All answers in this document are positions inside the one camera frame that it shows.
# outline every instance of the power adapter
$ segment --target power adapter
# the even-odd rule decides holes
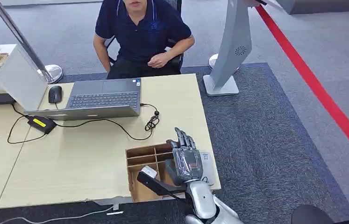
[[[57,126],[53,120],[44,117],[27,116],[26,118],[28,119],[27,124],[45,134],[49,134]]]

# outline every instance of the white kiosk stand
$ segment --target white kiosk stand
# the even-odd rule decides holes
[[[203,77],[208,96],[238,94],[232,76],[251,52],[248,7],[258,6],[256,0],[228,0],[224,35],[210,75]]]

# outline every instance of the speaker grille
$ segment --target speaker grille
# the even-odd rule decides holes
[[[240,56],[244,55],[246,53],[246,47],[245,46],[239,46],[238,48],[235,49],[235,55]]]

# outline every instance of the laptop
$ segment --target laptop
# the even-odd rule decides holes
[[[25,111],[54,120],[135,117],[140,114],[141,79],[75,82],[65,109]]]

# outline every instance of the computer mouse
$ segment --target computer mouse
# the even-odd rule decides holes
[[[58,103],[62,101],[62,96],[63,96],[62,87],[59,85],[52,86],[49,89],[48,102],[50,104]]]

